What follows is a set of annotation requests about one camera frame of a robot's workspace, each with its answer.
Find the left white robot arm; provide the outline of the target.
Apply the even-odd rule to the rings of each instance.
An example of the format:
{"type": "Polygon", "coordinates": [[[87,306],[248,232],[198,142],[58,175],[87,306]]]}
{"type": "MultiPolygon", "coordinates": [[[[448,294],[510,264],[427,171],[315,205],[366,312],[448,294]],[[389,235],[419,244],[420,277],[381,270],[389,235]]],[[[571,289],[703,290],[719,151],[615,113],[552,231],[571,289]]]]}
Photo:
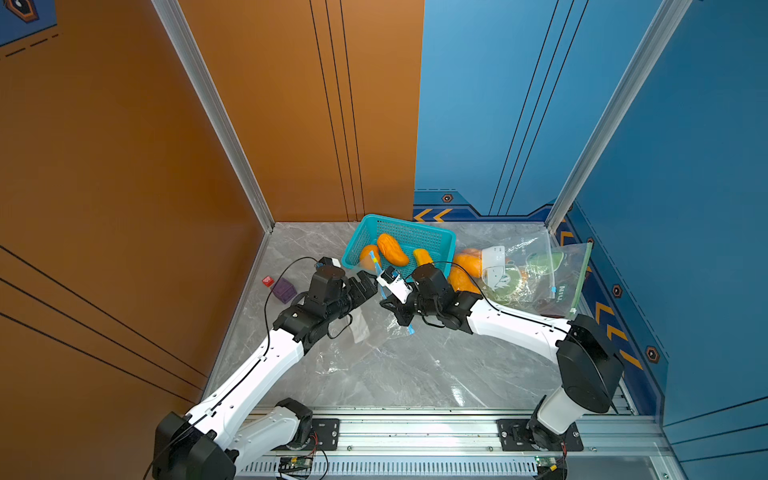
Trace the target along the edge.
{"type": "Polygon", "coordinates": [[[250,426],[252,410],[305,354],[378,290],[375,275],[324,265],[307,292],[283,310],[267,338],[216,391],[185,415],[168,414],[157,426],[148,476],[154,479],[233,479],[253,460],[280,446],[309,440],[312,412],[293,399],[279,402],[250,426]]]}

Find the yellow top mango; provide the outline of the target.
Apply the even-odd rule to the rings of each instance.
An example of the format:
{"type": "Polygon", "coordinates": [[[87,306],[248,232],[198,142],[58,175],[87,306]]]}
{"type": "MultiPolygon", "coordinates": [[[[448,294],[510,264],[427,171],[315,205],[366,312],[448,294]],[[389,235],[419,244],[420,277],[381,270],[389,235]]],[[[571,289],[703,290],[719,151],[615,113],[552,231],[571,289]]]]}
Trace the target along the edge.
{"type": "Polygon", "coordinates": [[[380,254],[393,266],[405,267],[410,263],[408,255],[390,234],[383,233],[377,239],[380,254]]]}

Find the slim yellow mango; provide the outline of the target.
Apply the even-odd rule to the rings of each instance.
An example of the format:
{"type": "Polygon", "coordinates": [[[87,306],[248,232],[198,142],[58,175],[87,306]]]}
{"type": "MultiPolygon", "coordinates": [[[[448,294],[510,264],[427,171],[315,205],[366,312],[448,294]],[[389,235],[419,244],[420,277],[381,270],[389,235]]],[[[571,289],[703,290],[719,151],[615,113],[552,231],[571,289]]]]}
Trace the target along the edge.
{"type": "Polygon", "coordinates": [[[426,249],[423,249],[423,248],[414,249],[412,254],[418,266],[422,266],[422,265],[426,265],[434,262],[430,253],[426,249]]]}

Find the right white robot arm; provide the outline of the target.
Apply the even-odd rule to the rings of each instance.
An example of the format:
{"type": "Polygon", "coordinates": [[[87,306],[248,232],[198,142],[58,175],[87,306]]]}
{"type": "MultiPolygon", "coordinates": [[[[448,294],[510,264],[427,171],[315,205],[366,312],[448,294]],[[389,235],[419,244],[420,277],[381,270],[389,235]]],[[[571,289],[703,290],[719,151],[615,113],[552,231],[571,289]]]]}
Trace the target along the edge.
{"type": "Polygon", "coordinates": [[[537,317],[467,291],[429,297],[414,290],[404,300],[391,294],[380,305],[402,326],[415,317],[433,317],[442,327],[504,340],[555,364],[560,385],[537,404],[521,433],[534,449],[565,449],[567,431],[575,422],[612,408],[624,375],[618,348],[589,316],[537,317]]]}

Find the clear green-zip bag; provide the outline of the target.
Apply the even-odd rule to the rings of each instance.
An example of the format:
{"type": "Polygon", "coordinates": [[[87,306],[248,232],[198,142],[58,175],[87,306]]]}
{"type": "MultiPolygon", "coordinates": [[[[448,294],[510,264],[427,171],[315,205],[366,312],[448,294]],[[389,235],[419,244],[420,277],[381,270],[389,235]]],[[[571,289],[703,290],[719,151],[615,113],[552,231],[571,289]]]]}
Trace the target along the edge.
{"type": "Polygon", "coordinates": [[[493,302],[551,318],[573,319],[592,253],[590,243],[551,247],[528,254],[521,262],[508,262],[505,273],[489,285],[489,273],[478,280],[493,302]]]}

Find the clear blue-zip bag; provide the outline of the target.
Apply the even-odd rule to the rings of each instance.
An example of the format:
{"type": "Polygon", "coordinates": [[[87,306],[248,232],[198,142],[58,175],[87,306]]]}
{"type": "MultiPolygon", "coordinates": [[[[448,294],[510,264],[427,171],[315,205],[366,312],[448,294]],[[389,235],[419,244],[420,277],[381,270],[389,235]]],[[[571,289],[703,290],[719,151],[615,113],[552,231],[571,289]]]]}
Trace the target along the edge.
{"type": "MultiPolygon", "coordinates": [[[[478,249],[482,251],[482,274],[489,273],[491,279],[487,280],[487,283],[494,285],[505,273],[505,266],[508,262],[521,262],[528,254],[534,252],[543,253],[544,251],[549,251],[551,247],[550,237],[545,228],[516,233],[498,244],[478,249]]],[[[461,266],[454,263],[452,272],[458,274],[461,270],[465,271],[461,266]]],[[[468,276],[468,280],[456,280],[455,287],[457,289],[473,289],[475,287],[480,289],[478,282],[480,278],[468,276]]]]}

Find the smooth orange basket mango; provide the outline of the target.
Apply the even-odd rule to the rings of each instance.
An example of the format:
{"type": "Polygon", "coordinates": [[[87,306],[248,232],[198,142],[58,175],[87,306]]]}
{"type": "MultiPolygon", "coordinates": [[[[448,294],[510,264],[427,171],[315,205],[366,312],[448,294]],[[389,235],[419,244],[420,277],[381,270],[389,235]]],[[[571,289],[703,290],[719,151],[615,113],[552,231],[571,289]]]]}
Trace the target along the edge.
{"type": "Polygon", "coordinates": [[[382,272],[381,258],[377,245],[367,245],[362,249],[359,257],[359,266],[370,273],[380,274],[382,272]]]}

